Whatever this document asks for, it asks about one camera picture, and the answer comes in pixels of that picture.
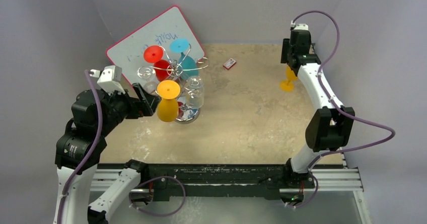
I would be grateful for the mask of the yellow wine glass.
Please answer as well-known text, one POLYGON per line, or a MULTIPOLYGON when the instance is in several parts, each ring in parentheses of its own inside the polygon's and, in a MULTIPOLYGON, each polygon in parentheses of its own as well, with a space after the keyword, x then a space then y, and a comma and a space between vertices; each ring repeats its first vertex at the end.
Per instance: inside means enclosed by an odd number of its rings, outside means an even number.
POLYGON ((291 92, 294 89, 294 81, 298 79, 292 69, 287 66, 286 67, 286 80, 280 82, 280 88, 285 92, 291 92))
POLYGON ((179 104, 177 97, 181 93, 181 88, 175 81, 164 80, 157 86, 157 93, 161 101, 157 107, 157 116, 163 122, 174 121, 179 114, 179 104))

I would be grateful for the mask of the clear wine glass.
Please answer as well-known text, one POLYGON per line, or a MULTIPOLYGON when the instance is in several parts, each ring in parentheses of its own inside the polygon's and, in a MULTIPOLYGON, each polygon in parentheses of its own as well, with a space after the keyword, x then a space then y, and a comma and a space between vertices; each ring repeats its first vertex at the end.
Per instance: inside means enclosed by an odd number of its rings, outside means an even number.
POLYGON ((159 81, 152 67, 140 67, 137 72, 138 80, 142 88, 149 94, 157 96, 157 86, 159 81))

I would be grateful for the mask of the clear glass tumbler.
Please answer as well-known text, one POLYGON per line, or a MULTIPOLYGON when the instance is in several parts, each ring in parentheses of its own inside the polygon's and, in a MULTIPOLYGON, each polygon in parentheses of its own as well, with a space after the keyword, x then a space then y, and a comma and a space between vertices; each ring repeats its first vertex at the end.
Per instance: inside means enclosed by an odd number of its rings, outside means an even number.
POLYGON ((184 85, 185 104, 199 109, 204 104, 204 81, 200 76, 191 76, 184 85))

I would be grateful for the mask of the red plastic wine glass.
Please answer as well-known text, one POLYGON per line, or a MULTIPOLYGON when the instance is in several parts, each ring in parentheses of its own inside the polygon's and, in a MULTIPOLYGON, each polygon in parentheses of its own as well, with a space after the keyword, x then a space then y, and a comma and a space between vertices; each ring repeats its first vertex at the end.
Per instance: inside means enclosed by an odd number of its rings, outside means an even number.
POLYGON ((152 45, 144 50, 144 60, 152 64, 158 81, 172 80, 170 62, 163 59, 164 50, 161 46, 152 45))

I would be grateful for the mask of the teal plastic wine glass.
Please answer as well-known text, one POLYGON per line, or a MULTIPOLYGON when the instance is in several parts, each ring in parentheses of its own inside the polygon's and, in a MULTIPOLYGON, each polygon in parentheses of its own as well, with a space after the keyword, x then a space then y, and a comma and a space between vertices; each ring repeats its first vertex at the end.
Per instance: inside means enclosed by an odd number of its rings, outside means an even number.
POLYGON ((187 80, 190 77, 198 76, 199 70, 197 70, 195 60, 189 55, 191 51, 191 44, 187 39, 178 38, 170 44, 170 50, 175 53, 180 53, 180 58, 177 63, 182 68, 182 74, 180 77, 183 80, 187 80))

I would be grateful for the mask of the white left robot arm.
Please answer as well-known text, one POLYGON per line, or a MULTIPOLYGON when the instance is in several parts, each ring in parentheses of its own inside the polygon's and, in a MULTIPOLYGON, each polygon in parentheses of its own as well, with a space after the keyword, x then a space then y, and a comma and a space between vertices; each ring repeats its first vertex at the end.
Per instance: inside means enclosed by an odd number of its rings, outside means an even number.
POLYGON ((73 117, 64 135, 56 143, 55 164, 58 174, 58 198, 55 223, 108 223, 133 186, 150 183, 146 165, 130 160, 123 172, 96 201, 90 202, 94 174, 106 148, 106 136, 125 119, 154 115, 160 97, 133 84, 136 97, 128 92, 112 94, 91 87, 79 93, 72 104, 73 117))

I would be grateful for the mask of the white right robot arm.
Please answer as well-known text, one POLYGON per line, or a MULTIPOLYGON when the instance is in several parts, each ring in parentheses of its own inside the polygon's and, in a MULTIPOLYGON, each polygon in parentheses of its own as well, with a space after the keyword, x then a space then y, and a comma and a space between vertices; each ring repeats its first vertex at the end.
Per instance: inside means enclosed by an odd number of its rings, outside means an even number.
POLYGON ((294 89, 294 82, 300 80, 305 87, 313 107, 314 115, 306 131, 306 144, 287 162, 289 170, 283 173, 283 182, 289 187, 301 183, 303 175, 325 154, 331 154, 347 145, 353 120, 341 114, 355 115, 352 107, 345 107, 336 99, 327 80, 319 83, 323 75, 321 61, 310 52, 311 33, 302 24, 291 29, 289 38, 282 43, 281 62, 286 64, 286 80, 280 83, 283 91, 294 89))

